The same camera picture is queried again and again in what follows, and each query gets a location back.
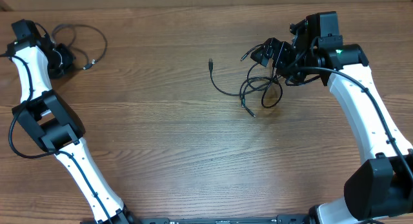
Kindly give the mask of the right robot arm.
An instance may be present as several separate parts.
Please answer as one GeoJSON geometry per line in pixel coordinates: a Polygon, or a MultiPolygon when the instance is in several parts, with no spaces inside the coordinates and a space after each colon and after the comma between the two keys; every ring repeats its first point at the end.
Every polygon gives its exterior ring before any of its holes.
{"type": "Polygon", "coordinates": [[[362,48],[344,44],[335,11],[308,15],[290,25],[290,32],[291,42],[270,38],[247,56],[272,67],[269,84],[280,78],[292,87],[321,80],[341,105],[361,160],[343,196],[312,207],[305,223],[379,223],[411,213],[412,144],[381,100],[362,48]]]}

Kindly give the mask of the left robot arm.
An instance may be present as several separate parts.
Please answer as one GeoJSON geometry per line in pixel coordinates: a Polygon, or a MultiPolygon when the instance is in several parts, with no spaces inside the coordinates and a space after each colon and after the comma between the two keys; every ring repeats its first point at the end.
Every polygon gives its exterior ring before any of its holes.
{"type": "Polygon", "coordinates": [[[53,155],[62,163],[90,205],[95,223],[136,223],[94,163],[82,121],[52,88],[51,79],[71,72],[75,57],[48,33],[40,34],[41,27],[25,19],[12,24],[16,39],[4,57],[17,67],[21,103],[12,109],[8,133],[20,124],[41,149],[40,158],[53,155]]]}

